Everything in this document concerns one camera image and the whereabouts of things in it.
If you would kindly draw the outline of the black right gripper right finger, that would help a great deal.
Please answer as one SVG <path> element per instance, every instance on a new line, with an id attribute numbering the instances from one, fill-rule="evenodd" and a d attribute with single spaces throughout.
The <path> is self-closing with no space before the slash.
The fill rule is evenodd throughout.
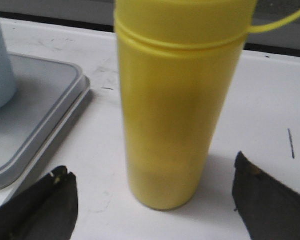
<path id="1" fill-rule="evenodd" d="M 256 165 L 242 152 L 234 163 L 233 199 L 253 240 L 300 240 L 300 194 Z"/>

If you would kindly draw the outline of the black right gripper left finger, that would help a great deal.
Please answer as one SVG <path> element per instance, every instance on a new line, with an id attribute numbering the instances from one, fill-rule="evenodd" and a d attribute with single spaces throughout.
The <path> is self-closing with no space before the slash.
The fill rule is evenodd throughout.
<path id="1" fill-rule="evenodd" d="M 0 207 L 0 240 L 69 240 L 77 219 L 77 178 L 59 166 Z"/>

